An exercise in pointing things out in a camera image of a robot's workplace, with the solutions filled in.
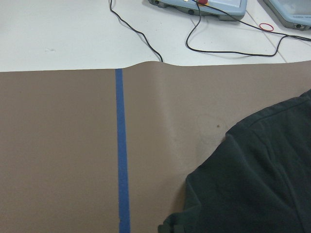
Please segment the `teach pendant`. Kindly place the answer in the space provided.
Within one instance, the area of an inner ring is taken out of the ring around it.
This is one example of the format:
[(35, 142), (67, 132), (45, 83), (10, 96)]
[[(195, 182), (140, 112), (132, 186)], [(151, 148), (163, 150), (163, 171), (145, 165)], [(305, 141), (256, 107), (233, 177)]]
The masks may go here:
[(160, 8), (173, 7), (192, 16), (216, 16), (222, 21), (241, 20), (247, 7), (246, 0), (150, 0)]
[(300, 31), (311, 29), (310, 0), (264, 0), (263, 2), (284, 27)]

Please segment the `red rubber band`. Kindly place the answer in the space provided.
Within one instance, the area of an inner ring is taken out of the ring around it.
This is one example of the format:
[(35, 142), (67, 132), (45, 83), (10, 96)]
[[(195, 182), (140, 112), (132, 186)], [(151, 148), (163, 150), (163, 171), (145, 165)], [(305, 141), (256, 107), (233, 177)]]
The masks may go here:
[(260, 23), (259, 28), (266, 31), (266, 32), (273, 32), (274, 31), (274, 27), (268, 23)]

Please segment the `brown paper table cover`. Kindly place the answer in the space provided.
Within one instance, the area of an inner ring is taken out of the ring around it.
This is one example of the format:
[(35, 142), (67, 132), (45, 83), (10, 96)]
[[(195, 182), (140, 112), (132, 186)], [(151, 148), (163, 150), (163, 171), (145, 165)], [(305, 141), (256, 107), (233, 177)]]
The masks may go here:
[(0, 230), (155, 233), (232, 126), (310, 87), (310, 61), (3, 72)]

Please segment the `black printed t-shirt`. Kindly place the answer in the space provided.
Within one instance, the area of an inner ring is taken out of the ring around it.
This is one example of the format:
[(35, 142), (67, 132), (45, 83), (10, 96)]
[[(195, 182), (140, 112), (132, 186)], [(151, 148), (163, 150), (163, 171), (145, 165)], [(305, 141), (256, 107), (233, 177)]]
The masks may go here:
[(311, 94), (238, 122), (186, 177), (184, 209), (160, 233), (308, 233)]

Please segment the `right teach pendant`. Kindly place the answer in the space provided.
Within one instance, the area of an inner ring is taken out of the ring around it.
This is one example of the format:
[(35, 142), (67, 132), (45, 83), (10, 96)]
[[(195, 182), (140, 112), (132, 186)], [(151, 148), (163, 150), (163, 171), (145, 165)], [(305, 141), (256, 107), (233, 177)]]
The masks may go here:
[(263, 2), (284, 27), (300, 31), (311, 29), (310, 0), (264, 0)]

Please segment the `left teach pendant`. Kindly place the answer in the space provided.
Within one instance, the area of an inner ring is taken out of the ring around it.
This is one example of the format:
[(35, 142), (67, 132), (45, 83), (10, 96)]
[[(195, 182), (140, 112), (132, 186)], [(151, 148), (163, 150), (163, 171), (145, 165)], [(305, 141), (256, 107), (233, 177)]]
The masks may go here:
[(192, 16), (216, 16), (222, 21), (241, 20), (247, 7), (246, 0), (150, 0), (160, 8), (173, 7)]

